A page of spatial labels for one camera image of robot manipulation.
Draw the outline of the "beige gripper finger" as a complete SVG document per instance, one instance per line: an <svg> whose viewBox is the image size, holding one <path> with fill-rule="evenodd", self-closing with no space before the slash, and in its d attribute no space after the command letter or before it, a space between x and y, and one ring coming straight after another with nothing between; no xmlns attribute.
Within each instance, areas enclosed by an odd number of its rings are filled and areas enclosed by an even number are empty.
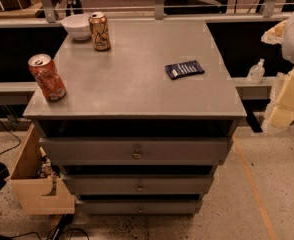
<svg viewBox="0 0 294 240"><path fill-rule="evenodd" d="M280 133L294 121L294 68L278 72L270 92L270 102L261 125L265 133Z"/></svg>
<svg viewBox="0 0 294 240"><path fill-rule="evenodd" d="M261 37L261 41L271 45L281 44L286 23L287 21L283 20L274 27L270 28L268 31L265 31Z"/></svg>

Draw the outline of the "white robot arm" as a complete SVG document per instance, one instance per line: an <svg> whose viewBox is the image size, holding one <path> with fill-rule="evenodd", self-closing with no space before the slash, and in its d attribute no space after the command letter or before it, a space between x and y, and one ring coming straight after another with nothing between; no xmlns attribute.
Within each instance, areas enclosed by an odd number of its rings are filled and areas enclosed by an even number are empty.
<svg viewBox="0 0 294 240"><path fill-rule="evenodd" d="M294 12L264 33L265 43L281 44L282 57L294 65ZM277 134L294 121L294 67L287 74L278 73L270 91L270 103L264 112L261 125L267 134Z"/></svg>

